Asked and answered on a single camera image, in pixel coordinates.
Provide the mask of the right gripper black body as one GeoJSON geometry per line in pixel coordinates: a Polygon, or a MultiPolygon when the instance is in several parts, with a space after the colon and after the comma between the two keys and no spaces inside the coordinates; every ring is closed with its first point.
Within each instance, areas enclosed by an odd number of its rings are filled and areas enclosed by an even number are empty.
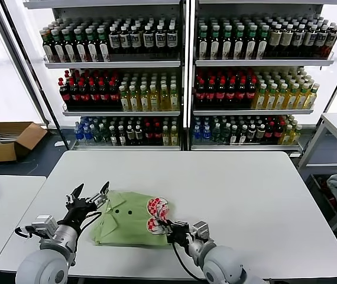
{"type": "Polygon", "coordinates": [[[190,227],[187,222],[167,220],[167,242],[169,244],[177,243],[182,248],[188,248],[190,239],[193,237],[190,233],[190,227]]]}

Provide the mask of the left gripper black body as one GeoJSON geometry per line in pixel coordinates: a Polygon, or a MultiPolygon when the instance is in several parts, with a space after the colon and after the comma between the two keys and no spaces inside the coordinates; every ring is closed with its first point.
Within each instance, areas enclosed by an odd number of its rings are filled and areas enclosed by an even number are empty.
{"type": "Polygon", "coordinates": [[[80,228],[82,223],[90,217],[97,217],[98,212],[94,202],[85,199],[73,199],[66,202],[67,214],[62,220],[57,222],[58,225],[67,225],[72,228],[80,228]]]}

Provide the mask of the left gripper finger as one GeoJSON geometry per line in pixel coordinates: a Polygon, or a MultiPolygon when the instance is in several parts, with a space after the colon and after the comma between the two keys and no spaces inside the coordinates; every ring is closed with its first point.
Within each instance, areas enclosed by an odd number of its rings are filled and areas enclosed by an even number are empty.
{"type": "Polygon", "coordinates": [[[95,207],[100,208],[108,200],[109,182],[107,181],[99,191],[99,193],[92,196],[89,200],[95,207]]]}
{"type": "Polygon", "coordinates": [[[70,195],[67,195],[67,201],[66,201],[66,207],[68,207],[71,204],[74,204],[76,200],[79,199],[80,194],[82,193],[84,184],[81,183],[78,187],[74,188],[74,190],[71,192],[70,195]]]}

